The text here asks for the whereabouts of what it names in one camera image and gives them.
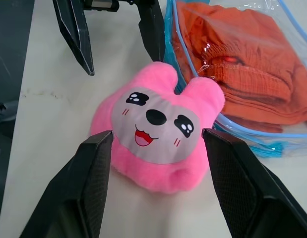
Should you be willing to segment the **clear plastic pouch blue trim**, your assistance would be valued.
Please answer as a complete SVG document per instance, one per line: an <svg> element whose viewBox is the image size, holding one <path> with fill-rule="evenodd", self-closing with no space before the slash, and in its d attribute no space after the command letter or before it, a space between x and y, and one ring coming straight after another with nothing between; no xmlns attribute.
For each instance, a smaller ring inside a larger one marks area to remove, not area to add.
<svg viewBox="0 0 307 238"><path fill-rule="evenodd" d="M271 16L285 36L289 38L295 52L307 68L307 32L296 20L286 0L167 0L165 15L165 62L171 64L179 75L176 86L182 92L189 82L185 82L181 73L173 43L174 11L176 3L203 2L209 5L236 7L241 10L252 9ZM263 132L241 126L222 114L218 115L215 127L246 141L252 151L261 157L281 157L290 151L304 152L307 150L307 125L304 123L286 126L281 133Z"/></svg>

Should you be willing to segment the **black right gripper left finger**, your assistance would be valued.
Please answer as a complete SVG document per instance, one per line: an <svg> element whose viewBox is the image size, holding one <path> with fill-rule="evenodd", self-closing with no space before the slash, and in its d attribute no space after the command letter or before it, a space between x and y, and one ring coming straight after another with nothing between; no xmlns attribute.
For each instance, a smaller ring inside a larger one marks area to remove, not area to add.
<svg viewBox="0 0 307 238"><path fill-rule="evenodd" d="M49 182L19 238L99 238L113 140L107 130L79 145Z"/></svg>

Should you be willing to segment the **orange cloth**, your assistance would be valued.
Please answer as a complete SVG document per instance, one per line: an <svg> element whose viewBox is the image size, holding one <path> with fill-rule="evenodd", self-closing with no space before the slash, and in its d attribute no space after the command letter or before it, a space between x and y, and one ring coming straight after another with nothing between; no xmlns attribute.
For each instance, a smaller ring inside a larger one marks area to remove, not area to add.
<svg viewBox="0 0 307 238"><path fill-rule="evenodd" d="M176 3L172 43L185 82L216 81L222 114L258 131L307 125L307 68L275 20L260 11Z"/></svg>

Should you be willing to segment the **pink plush animal toy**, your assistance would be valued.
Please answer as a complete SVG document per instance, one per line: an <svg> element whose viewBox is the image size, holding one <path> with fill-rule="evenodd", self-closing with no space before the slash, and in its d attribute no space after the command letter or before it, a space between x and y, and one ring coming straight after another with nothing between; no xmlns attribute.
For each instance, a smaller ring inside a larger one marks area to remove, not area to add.
<svg viewBox="0 0 307 238"><path fill-rule="evenodd" d="M223 91L196 77L176 94L177 82L171 65L153 62L106 98L91 122L91 134L114 134L111 165L149 191L191 190L209 168L202 131L223 109Z"/></svg>

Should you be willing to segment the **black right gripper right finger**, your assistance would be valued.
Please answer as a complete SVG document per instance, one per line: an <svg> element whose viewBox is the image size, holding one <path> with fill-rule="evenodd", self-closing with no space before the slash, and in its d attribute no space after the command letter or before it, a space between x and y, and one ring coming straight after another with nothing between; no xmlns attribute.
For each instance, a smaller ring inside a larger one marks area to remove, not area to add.
<svg viewBox="0 0 307 238"><path fill-rule="evenodd" d="M244 141L215 129L202 137L232 238L307 238L307 213Z"/></svg>

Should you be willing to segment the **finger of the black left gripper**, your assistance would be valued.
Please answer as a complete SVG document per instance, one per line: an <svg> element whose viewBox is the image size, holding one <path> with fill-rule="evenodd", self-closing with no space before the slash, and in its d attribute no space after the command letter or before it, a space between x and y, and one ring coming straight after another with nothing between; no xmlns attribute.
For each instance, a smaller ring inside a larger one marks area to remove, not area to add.
<svg viewBox="0 0 307 238"><path fill-rule="evenodd" d="M144 47L153 61L163 61L165 25L158 0L137 0L138 24Z"/></svg>
<svg viewBox="0 0 307 238"><path fill-rule="evenodd" d="M82 0L52 0L60 32L85 72L95 74Z"/></svg>

